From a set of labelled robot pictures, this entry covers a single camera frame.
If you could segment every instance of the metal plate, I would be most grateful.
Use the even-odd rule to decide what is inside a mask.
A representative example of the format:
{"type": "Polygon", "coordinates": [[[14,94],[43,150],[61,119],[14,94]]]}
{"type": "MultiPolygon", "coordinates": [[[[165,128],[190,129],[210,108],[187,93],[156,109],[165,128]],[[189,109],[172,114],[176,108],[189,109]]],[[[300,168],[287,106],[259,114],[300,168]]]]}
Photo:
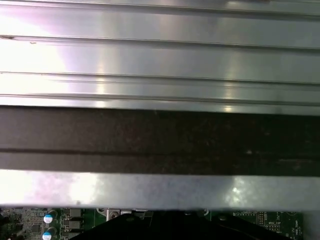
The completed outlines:
{"type": "Polygon", "coordinates": [[[0,189],[2,206],[311,211],[320,179],[0,170],[0,189]]]}
{"type": "Polygon", "coordinates": [[[319,115],[319,13],[299,1],[0,1],[0,104],[319,115]]]}

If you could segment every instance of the circuit board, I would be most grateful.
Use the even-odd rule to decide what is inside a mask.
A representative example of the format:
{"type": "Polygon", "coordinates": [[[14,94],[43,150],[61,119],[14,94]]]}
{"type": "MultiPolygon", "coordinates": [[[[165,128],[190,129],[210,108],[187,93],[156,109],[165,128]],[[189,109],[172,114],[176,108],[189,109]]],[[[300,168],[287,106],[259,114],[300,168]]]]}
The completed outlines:
{"type": "MultiPolygon", "coordinates": [[[[152,221],[150,211],[136,214],[152,221]]],[[[205,218],[210,221],[215,214],[209,211],[205,218]]],[[[290,239],[303,239],[301,213],[237,211],[231,214],[290,239]]],[[[107,220],[99,209],[80,208],[2,208],[1,216],[9,218],[9,222],[0,228],[0,240],[14,239],[17,235],[23,235],[25,240],[69,240],[107,220]]]]}

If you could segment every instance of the metal surface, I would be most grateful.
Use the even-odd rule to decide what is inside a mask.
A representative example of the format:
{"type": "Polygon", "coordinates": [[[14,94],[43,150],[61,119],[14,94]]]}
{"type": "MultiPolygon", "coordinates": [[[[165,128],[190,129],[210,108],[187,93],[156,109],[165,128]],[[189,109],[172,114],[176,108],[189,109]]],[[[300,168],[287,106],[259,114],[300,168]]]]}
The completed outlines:
{"type": "Polygon", "coordinates": [[[0,104],[320,115],[320,3],[0,1],[0,104]]]}
{"type": "Polygon", "coordinates": [[[119,217],[121,210],[119,209],[107,209],[106,210],[106,221],[110,221],[119,217]]]}
{"type": "Polygon", "coordinates": [[[0,205],[319,210],[317,177],[186,176],[0,170],[0,205]]]}

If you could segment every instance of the green motherboard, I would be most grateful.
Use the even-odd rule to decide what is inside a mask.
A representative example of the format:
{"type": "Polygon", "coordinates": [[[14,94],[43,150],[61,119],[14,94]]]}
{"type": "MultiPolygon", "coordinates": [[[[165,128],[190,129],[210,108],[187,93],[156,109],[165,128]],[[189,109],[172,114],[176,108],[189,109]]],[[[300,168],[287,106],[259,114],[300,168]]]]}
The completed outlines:
{"type": "MultiPolygon", "coordinates": [[[[208,221],[217,214],[207,211],[208,221]]],[[[293,240],[303,239],[303,215],[298,212],[236,211],[232,215],[293,240]]],[[[2,208],[1,216],[9,219],[0,228],[0,240],[14,239],[23,235],[25,240],[69,240],[80,233],[106,222],[106,215],[99,209],[83,208],[2,208]],[[55,213],[50,221],[44,220],[48,213],[55,213]],[[48,231],[50,238],[45,238],[48,231]]],[[[151,211],[140,212],[139,217],[152,220],[151,211]]]]}

